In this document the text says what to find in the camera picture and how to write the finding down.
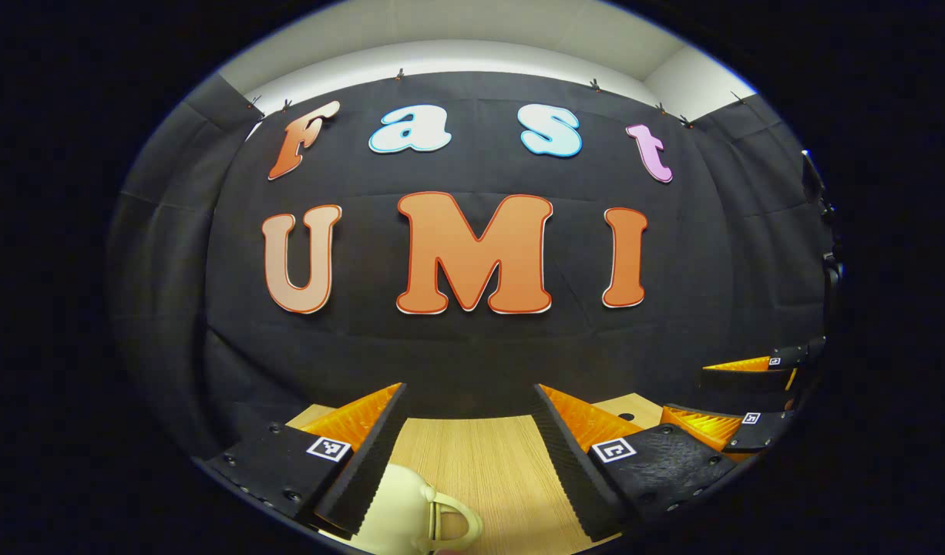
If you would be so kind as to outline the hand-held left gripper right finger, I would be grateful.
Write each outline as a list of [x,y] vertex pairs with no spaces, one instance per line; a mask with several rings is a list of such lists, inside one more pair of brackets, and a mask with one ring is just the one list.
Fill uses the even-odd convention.
[[593,541],[673,520],[738,466],[678,424],[642,428],[544,384],[533,386],[533,421]]

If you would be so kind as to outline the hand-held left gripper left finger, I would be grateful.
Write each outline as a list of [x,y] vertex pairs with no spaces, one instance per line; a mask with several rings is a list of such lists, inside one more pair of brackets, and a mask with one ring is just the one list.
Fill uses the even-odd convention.
[[266,512],[348,540],[362,527],[408,413],[403,383],[301,426],[243,406],[239,440],[203,467]]

